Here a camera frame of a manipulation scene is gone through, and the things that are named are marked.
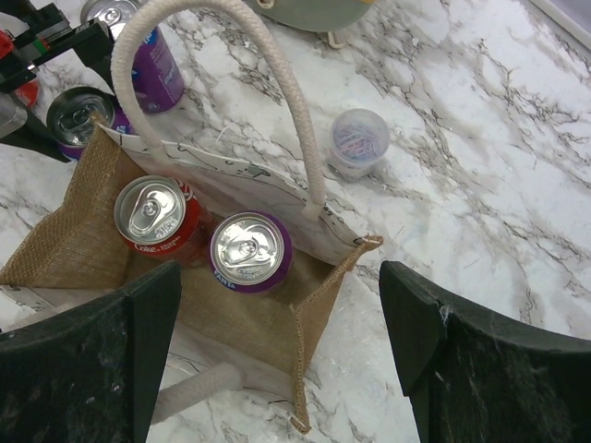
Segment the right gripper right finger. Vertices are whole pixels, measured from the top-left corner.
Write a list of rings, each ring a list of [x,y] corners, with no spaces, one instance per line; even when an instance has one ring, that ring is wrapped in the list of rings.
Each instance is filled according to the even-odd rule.
[[[380,300],[423,442],[586,442],[590,343],[506,317],[400,262]]]

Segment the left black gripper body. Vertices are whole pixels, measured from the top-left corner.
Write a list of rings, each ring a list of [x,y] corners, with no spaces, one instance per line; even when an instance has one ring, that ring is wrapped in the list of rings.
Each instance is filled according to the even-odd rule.
[[[112,86],[115,38],[97,18],[73,28],[53,3],[38,9],[29,1],[3,1],[1,12],[27,26],[17,36],[1,39],[1,143],[68,162],[49,129],[18,99],[16,91],[36,78],[40,66],[70,50]]]

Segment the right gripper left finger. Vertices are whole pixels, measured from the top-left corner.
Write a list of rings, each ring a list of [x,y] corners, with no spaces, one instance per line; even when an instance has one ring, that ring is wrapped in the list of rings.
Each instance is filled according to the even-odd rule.
[[[180,267],[169,261],[2,333],[2,441],[145,441],[180,297]]]

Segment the purple Fanta can front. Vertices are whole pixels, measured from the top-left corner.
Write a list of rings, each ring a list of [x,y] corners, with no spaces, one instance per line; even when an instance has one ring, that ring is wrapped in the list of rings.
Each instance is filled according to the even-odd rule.
[[[292,239],[283,223],[262,211],[243,211],[225,218],[210,240],[213,276],[238,293],[267,293],[281,285],[293,256]]]

